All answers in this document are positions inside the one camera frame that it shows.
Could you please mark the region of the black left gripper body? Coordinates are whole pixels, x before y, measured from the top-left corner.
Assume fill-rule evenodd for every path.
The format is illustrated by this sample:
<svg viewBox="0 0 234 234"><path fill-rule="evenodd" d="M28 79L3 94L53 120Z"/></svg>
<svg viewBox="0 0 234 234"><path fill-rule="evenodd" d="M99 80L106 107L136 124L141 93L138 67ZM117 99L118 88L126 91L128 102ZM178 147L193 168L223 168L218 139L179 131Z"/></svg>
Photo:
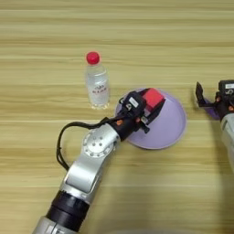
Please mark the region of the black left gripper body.
<svg viewBox="0 0 234 234"><path fill-rule="evenodd" d="M139 100L136 98L120 100L120 110L117 112L117 117L122 118L114 123L114 129L122 141L140 129L143 129L145 133L150 131L146 124L142 122L145 107L146 100L143 98Z"/></svg>

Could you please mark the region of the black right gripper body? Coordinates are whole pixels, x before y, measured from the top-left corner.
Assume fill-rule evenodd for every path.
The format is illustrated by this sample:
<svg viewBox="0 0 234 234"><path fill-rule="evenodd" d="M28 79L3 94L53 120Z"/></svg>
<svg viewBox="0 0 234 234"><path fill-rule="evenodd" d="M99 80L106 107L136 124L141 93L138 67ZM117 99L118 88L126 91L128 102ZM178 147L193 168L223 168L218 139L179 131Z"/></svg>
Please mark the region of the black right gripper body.
<svg viewBox="0 0 234 234"><path fill-rule="evenodd" d="M232 93L216 93L215 109L219 119L222 120L226 115L234 113L234 92Z"/></svg>

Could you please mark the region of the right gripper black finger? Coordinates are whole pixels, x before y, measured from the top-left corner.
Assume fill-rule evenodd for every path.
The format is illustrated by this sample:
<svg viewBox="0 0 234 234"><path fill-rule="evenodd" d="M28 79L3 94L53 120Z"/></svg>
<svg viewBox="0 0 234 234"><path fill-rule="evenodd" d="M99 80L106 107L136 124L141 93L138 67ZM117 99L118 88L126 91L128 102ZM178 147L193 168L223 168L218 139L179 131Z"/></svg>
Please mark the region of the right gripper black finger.
<svg viewBox="0 0 234 234"><path fill-rule="evenodd" d="M196 85L196 97L197 97L197 104L201 108L211 108L213 104L205 99L203 96L203 88L199 82Z"/></svg>

